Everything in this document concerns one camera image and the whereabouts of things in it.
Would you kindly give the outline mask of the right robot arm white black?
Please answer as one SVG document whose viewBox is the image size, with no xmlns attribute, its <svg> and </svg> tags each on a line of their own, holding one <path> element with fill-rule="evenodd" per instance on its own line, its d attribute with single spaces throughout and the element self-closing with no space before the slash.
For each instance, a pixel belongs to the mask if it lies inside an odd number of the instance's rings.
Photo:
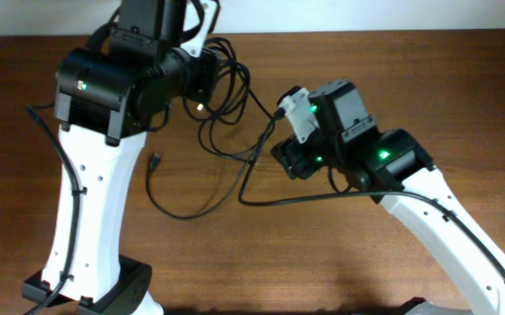
<svg viewBox="0 0 505 315">
<path fill-rule="evenodd" d="M 291 179 L 322 167 L 346 177 L 429 251 L 474 314 L 505 314 L 505 253 L 461 205 L 430 154 L 407 131 L 382 132 L 355 84 L 295 86 L 277 102 L 293 134 L 271 154 Z"/>
</svg>

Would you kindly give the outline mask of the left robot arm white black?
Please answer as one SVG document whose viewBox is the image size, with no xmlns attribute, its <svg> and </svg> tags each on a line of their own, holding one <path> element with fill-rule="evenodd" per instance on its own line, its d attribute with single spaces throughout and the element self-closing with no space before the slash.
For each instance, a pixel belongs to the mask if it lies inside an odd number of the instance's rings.
<svg viewBox="0 0 505 315">
<path fill-rule="evenodd" d="M 125 203 L 156 114 L 172 100 L 201 104 L 214 90 L 218 58 L 205 43 L 216 1 L 123 1 L 55 74 L 62 163 L 57 221 L 43 269 L 24 280 L 35 311 L 74 301 L 80 314 L 159 314 L 151 266 L 121 255 Z"/>
</svg>

